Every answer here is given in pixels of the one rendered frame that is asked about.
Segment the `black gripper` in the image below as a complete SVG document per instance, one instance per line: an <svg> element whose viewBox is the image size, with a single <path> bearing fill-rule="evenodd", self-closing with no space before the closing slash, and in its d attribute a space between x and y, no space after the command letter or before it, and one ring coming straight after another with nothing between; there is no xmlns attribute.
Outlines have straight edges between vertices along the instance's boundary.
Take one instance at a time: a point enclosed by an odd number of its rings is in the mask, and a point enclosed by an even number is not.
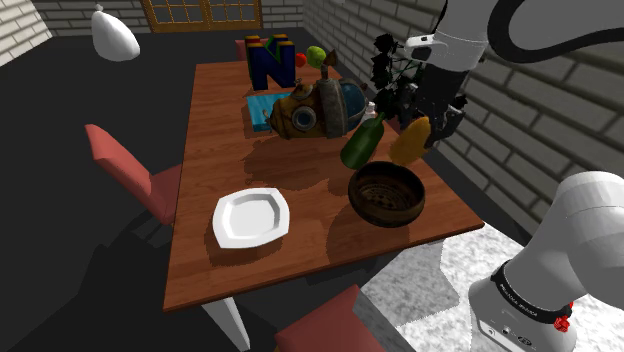
<svg viewBox="0 0 624 352"><path fill-rule="evenodd" d="M418 85L418 110L429 118L431 132L427 147L451 136L465 112L449 105L467 76L466 71L455 72L427 64Z"/></svg>

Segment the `black leafy plant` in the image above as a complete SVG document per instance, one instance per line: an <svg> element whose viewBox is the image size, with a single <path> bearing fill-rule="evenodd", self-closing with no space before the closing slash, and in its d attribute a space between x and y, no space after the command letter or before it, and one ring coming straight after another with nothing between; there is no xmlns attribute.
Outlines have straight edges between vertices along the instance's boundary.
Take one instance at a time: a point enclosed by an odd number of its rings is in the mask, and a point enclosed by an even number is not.
<svg viewBox="0 0 624 352"><path fill-rule="evenodd" d="M399 57L398 51L404 46L390 33L377 36L374 46L378 53L371 58L371 82L378 92L373 101L377 112L384 112L386 119L397 117L400 129L404 130L417 116L417 113L405 114L404 111L410 105L411 93L415 91L411 84L420 84L424 64Z"/></svg>

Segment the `green glass bottle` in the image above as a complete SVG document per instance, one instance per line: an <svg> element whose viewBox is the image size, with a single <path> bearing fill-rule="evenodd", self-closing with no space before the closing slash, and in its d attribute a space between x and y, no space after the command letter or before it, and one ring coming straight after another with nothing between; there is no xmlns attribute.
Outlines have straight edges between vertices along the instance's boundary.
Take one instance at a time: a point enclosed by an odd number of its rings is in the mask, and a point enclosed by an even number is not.
<svg viewBox="0 0 624 352"><path fill-rule="evenodd" d="M384 119L382 112L360 124L340 152L340 159L347 168L357 170L369 161L384 134Z"/></svg>

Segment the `dark brown wooden bowl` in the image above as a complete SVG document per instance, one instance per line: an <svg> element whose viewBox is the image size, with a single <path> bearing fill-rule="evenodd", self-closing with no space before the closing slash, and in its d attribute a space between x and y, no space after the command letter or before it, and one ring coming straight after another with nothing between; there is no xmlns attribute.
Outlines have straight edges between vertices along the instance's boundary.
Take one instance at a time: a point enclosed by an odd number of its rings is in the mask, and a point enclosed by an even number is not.
<svg viewBox="0 0 624 352"><path fill-rule="evenodd" d="M425 187L406 167L373 161L358 169L348 184L349 202L365 221L378 227L398 228L423 211Z"/></svg>

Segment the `yellow fish submarine figure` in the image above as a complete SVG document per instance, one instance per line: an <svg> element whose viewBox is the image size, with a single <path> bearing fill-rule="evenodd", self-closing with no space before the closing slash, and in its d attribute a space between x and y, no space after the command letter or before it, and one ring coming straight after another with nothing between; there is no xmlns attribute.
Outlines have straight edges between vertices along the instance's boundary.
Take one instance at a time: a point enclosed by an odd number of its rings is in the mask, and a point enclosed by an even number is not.
<svg viewBox="0 0 624 352"><path fill-rule="evenodd" d="M297 82L286 97L279 98L272 111L263 111L272 131L283 139L339 138L356 128L369 100L365 87L353 79L329 77L329 67L337 65L332 50L320 65L321 78L314 84Z"/></svg>

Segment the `green apple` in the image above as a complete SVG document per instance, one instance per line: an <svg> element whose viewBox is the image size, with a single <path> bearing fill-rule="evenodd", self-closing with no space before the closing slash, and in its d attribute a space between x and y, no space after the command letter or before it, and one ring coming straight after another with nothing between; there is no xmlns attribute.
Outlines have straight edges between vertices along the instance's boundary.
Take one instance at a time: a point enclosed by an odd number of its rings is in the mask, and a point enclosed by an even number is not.
<svg viewBox="0 0 624 352"><path fill-rule="evenodd" d="M318 46L309 46L306 51L308 65L316 69L321 68L326 56L325 50Z"/></svg>

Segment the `grey marbled robot stand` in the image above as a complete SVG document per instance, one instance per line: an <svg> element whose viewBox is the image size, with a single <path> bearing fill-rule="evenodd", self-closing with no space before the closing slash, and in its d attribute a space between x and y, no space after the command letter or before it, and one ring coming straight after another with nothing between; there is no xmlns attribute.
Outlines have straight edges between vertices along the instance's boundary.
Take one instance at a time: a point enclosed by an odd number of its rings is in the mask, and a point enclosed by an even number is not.
<svg viewBox="0 0 624 352"><path fill-rule="evenodd" d="M521 246L490 225L405 249L362 288L417 352L504 352L477 328L468 303L472 283ZM624 311L587 295L574 304L574 352L624 352Z"/></svg>

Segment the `blue letter-shaped figure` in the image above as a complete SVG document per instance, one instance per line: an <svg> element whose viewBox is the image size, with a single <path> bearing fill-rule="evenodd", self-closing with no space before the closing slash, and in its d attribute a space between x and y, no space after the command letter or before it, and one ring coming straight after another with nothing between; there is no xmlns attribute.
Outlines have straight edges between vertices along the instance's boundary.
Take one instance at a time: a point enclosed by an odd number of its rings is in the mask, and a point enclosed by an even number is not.
<svg viewBox="0 0 624 352"><path fill-rule="evenodd" d="M244 39L248 72L255 91L268 90L271 77L281 88L295 87L295 45L286 34L276 34L265 44L259 36Z"/></svg>

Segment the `blue flat tray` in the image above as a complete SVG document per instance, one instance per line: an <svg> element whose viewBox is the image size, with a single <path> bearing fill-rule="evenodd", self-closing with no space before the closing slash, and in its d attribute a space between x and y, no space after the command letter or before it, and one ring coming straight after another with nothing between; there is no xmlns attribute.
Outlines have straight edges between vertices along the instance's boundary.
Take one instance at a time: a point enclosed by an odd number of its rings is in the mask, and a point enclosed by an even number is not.
<svg viewBox="0 0 624 352"><path fill-rule="evenodd" d="M273 105L279 99L287 96L289 96L289 93L250 95L246 97L254 132L272 130L267 119L273 110Z"/></svg>

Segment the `white square plate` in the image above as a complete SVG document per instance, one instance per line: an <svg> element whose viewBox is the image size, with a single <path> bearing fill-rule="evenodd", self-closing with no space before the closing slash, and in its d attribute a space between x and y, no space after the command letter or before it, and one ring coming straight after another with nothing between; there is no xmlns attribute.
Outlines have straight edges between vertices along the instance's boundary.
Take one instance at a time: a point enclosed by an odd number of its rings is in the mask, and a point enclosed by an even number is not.
<svg viewBox="0 0 624 352"><path fill-rule="evenodd" d="M248 188L220 198L212 227L224 249L255 248L289 232L290 209L276 188Z"/></svg>

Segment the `red chair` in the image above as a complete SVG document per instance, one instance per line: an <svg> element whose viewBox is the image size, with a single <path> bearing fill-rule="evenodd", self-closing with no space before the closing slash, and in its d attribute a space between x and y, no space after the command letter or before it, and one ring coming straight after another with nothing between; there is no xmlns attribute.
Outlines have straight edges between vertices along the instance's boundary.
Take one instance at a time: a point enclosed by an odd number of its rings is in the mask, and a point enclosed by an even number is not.
<svg viewBox="0 0 624 352"><path fill-rule="evenodd" d="M152 174L107 131L95 124L86 124L84 128L93 160L146 208L125 231L134 231L155 218L159 224L145 237L150 241L163 226L173 225L182 165Z"/></svg>
<svg viewBox="0 0 624 352"><path fill-rule="evenodd" d="M252 42L258 42L261 43L262 45L265 45L267 43L268 39L267 38L260 38L260 39L253 39ZM236 45L236 56L237 56L237 60L238 61L246 61L247 60L247 49L246 49L246 43L244 39L241 40L236 40L235 41L235 45Z"/></svg>
<svg viewBox="0 0 624 352"><path fill-rule="evenodd" d="M354 312L352 285L274 335L274 352L386 352Z"/></svg>

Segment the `brown wooden table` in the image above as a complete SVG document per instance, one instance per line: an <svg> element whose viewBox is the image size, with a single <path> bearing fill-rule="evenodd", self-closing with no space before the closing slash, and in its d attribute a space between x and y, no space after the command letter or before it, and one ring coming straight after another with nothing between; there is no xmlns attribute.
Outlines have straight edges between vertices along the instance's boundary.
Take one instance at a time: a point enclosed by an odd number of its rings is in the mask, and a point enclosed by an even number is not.
<svg viewBox="0 0 624 352"><path fill-rule="evenodd" d="M163 308L204 308L225 352L250 342L237 294L482 227L482 220L423 161L412 165L426 190L423 212L401 228L380 228L351 207L351 171L340 139L284 140L255 133L242 61L196 67ZM290 209L286 235L250 249L225 250L212 217L218 200L250 187L277 188Z"/></svg>

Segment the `wooden framed window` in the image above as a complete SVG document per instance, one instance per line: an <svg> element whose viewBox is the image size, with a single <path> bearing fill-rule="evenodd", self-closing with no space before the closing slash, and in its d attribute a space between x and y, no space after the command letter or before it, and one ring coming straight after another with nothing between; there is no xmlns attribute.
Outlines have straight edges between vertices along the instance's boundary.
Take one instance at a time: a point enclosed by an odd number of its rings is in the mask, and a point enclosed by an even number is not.
<svg viewBox="0 0 624 352"><path fill-rule="evenodd" d="M261 29L260 0L141 0L153 33Z"/></svg>

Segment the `white hanging lamp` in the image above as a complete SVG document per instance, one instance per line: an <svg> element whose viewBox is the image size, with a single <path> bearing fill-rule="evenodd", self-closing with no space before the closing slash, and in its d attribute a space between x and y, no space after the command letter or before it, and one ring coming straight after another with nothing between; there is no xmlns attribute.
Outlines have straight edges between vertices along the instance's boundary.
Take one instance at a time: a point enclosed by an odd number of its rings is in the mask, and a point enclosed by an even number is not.
<svg viewBox="0 0 624 352"><path fill-rule="evenodd" d="M133 32L117 17L105 13L99 3L91 16L91 33L95 51L106 60L123 62L140 55L140 45Z"/></svg>

